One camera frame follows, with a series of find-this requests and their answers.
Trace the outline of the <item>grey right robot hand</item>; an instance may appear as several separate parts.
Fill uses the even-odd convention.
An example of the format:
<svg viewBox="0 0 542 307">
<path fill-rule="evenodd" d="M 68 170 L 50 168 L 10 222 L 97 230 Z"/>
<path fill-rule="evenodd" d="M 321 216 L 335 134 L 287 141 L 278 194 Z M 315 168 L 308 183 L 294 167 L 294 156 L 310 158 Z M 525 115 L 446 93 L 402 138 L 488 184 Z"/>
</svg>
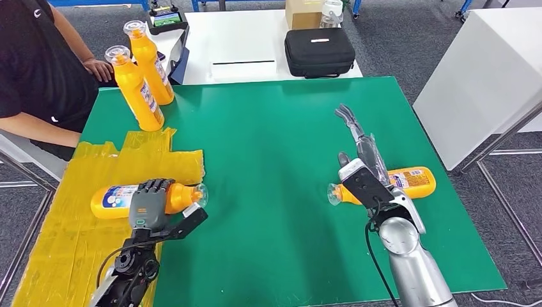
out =
<svg viewBox="0 0 542 307">
<path fill-rule="evenodd" d="M 345 104 L 334 110 L 334 114 L 343 119 L 349 128 L 355 142 L 357 157 L 369 168 L 374 176 L 384 185 L 388 186 L 391 181 L 385 163 L 376 146 L 374 135 L 366 134 L 357 121 L 353 111 Z"/>
</svg>

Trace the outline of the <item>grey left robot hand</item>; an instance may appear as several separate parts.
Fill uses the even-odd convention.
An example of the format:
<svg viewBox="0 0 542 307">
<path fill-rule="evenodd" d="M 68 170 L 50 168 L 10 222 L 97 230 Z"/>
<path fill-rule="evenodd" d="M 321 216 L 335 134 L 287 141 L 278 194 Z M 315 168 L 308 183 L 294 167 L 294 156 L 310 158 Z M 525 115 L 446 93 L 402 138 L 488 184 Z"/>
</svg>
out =
<svg viewBox="0 0 542 307">
<path fill-rule="evenodd" d="M 167 224 L 167 191 L 175 183 L 172 178 L 155 178 L 138 185 L 132 195 L 128 221 L 133 229 L 162 231 Z"/>
</svg>

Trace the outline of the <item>person's left hand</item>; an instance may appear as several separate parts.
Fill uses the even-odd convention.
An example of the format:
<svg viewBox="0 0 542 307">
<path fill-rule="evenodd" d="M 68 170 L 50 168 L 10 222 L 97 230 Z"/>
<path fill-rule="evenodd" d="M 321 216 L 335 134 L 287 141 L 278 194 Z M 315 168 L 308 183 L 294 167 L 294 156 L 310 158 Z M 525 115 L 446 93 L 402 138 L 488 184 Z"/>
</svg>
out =
<svg viewBox="0 0 542 307">
<path fill-rule="evenodd" d="M 114 79 L 113 68 L 109 63 L 106 63 L 95 58 L 90 58 L 82 62 L 84 68 L 99 82 L 108 83 Z"/>
</svg>

